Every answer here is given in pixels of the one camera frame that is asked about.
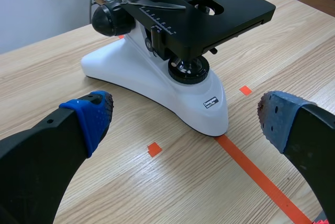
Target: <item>blue gripper pad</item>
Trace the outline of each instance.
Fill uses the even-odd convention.
[[[258,103],[258,117],[265,137],[284,152],[291,126],[300,107],[314,104],[286,92],[267,92]]]
[[[98,147],[104,132],[108,129],[113,114],[113,98],[104,91],[91,92],[102,95],[102,101],[96,105],[88,100],[73,99],[60,104],[60,108],[72,109],[78,116],[81,125],[88,157]]]

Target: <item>orange tape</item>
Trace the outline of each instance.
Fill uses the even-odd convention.
[[[250,90],[246,85],[240,88],[240,91],[245,95],[248,96],[250,93],[252,93],[252,90]]]
[[[215,140],[225,149],[226,152],[239,164],[239,166],[259,185],[259,187],[279,206],[279,208],[295,224],[311,224],[306,215],[290,201],[285,194],[273,184],[268,177],[248,157],[234,145],[231,140],[222,135]]]
[[[160,148],[160,146],[157,145],[156,142],[148,146],[148,153],[150,154],[152,158],[155,157],[161,151],[162,151],[162,148]]]

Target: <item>brand label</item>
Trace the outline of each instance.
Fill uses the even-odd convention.
[[[204,106],[208,109],[209,107],[213,106],[217,102],[219,102],[219,100],[216,97],[213,97],[210,100],[204,102]]]

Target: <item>gray wall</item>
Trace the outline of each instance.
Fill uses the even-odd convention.
[[[0,0],[0,53],[89,24],[90,0]]]

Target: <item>microscope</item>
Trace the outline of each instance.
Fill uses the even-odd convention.
[[[196,131],[228,129],[225,90],[206,52],[272,19],[265,0],[112,0],[100,6],[94,29],[125,35],[86,55],[86,76],[139,93],[171,110]]]

